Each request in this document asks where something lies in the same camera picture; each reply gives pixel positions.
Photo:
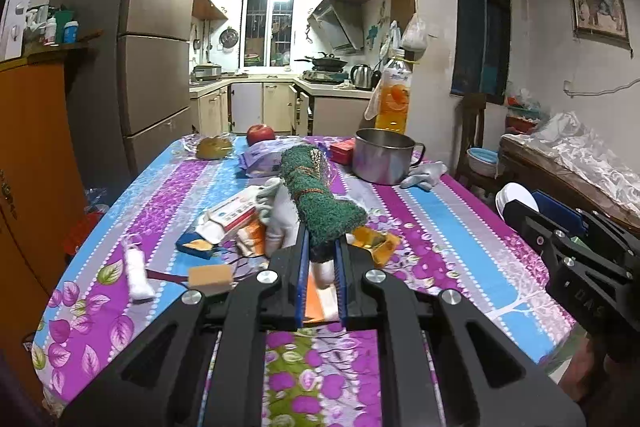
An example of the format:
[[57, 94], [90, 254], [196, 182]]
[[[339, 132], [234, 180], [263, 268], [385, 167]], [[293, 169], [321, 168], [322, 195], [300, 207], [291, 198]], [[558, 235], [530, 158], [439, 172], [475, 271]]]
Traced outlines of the white red medicine box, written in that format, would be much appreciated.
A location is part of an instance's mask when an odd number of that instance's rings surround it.
[[217, 206], [205, 210], [196, 219], [194, 232], [212, 245], [221, 244], [254, 219], [259, 191], [259, 185], [249, 185]]

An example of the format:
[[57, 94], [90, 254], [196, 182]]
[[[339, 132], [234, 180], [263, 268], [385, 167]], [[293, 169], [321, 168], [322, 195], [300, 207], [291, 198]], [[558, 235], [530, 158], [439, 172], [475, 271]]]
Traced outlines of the orange white paper bag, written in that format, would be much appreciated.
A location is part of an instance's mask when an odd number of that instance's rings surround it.
[[304, 325], [338, 322], [336, 291], [333, 285], [320, 289], [312, 273], [308, 274]]

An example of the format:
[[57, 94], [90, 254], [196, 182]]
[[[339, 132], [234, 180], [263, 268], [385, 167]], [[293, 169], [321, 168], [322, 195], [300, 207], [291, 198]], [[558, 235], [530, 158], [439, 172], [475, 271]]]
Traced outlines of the white work glove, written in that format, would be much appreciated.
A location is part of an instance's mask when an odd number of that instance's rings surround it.
[[277, 176], [259, 187], [256, 195], [257, 218], [265, 225], [265, 255], [270, 258], [297, 241], [299, 217], [288, 188]]

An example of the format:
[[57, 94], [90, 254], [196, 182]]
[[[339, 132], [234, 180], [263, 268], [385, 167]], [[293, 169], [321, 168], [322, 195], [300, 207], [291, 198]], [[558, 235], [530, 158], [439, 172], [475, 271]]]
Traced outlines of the green scouring cloth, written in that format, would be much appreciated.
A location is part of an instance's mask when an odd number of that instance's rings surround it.
[[330, 190], [329, 165], [319, 147], [299, 144], [285, 150], [280, 176], [309, 234], [311, 262], [332, 260], [337, 239], [367, 223], [367, 210]]

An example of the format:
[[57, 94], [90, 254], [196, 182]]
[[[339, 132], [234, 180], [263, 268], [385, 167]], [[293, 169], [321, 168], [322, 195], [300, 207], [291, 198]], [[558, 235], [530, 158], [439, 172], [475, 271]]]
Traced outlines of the kitchen window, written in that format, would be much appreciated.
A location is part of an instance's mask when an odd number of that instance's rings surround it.
[[291, 65], [295, 0], [243, 0], [244, 67]]

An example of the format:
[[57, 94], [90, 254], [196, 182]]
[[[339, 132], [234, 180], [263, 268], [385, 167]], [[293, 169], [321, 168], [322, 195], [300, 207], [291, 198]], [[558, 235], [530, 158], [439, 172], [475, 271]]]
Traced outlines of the tan sponge block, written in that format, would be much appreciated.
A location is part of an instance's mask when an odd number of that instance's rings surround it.
[[231, 291], [233, 271], [230, 265], [202, 265], [193, 267], [188, 273], [188, 287], [204, 296], [213, 296]]

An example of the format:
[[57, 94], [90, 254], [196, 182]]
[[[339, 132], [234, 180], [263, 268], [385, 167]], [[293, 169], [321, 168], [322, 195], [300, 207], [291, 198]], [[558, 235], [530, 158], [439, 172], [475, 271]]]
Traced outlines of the dark wooden dining table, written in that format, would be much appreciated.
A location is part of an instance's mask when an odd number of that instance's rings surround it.
[[552, 159], [516, 142], [515, 135], [503, 135], [498, 155], [510, 181], [526, 186], [529, 191], [543, 191], [568, 207], [601, 211], [629, 232], [639, 234], [638, 213], [625, 209], [599, 187]]

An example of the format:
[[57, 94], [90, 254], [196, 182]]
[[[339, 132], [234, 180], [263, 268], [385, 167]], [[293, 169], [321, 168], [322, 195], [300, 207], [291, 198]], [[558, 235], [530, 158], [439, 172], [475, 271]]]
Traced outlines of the white plastic sheet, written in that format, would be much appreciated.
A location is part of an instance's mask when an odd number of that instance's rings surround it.
[[639, 175], [630, 169], [574, 112], [556, 113], [529, 134], [505, 134], [601, 190], [639, 216]]

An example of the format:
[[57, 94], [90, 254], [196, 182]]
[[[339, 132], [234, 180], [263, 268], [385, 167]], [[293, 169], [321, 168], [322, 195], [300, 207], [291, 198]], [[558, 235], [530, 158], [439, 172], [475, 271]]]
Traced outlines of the orange yellow wrapper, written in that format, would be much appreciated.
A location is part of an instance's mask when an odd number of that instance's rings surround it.
[[356, 228], [347, 233], [347, 243], [369, 251], [374, 264], [383, 268], [400, 244], [400, 238], [392, 233], [382, 233], [368, 227]]

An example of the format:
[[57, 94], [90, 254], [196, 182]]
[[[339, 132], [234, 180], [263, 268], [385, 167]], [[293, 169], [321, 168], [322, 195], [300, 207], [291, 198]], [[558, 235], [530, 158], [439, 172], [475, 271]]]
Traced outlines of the floral purple tablecloth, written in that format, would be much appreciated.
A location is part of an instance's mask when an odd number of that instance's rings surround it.
[[32, 365], [63, 426], [580, 426], [540, 360], [570, 332], [532, 246], [450, 178], [282, 156], [275, 251], [230, 251], [267, 185], [173, 145], [53, 291]]

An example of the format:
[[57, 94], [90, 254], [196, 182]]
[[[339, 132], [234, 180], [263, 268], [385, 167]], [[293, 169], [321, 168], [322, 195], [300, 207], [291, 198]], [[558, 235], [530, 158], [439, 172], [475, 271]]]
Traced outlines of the orange wooden cabinet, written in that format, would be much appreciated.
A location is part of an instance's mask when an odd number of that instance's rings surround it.
[[42, 384], [23, 340], [65, 270], [64, 239], [86, 198], [70, 139], [61, 61], [1, 69], [1, 352], [35, 402]]

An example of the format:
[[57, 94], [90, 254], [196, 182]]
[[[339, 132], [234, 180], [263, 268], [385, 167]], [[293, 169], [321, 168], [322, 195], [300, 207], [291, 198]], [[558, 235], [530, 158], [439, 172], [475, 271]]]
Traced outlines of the orange juice bottle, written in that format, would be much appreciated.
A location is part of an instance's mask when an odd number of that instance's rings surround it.
[[396, 52], [382, 70], [378, 84], [375, 127], [404, 133], [407, 127], [412, 70], [404, 54]]

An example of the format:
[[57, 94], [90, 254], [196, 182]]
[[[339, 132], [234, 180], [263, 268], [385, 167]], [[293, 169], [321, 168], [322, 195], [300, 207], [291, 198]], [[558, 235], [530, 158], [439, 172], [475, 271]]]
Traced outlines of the small red box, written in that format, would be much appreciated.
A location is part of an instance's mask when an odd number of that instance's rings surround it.
[[333, 162], [343, 166], [352, 165], [354, 157], [355, 139], [348, 138], [341, 141], [334, 141], [329, 145], [329, 156]]

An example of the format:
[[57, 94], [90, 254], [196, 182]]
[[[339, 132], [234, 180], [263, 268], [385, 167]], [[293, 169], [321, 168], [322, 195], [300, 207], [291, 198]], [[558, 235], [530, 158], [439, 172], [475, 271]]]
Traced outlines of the red apple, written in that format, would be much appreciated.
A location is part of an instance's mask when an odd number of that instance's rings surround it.
[[246, 132], [246, 141], [249, 146], [274, 139], [276, 139], [276, 134], [273, 129], [266, 124], [253, 124]]

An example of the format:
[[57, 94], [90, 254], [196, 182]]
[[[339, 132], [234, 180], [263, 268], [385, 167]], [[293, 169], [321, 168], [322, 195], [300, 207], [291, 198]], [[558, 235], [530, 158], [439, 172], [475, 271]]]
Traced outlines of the range hood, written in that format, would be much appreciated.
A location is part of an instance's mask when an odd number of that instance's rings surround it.
[[363, 51], [362, 7], [343, 0], [322, 0], [308, 18], [320, 29], [334, 53], [356, 54]]

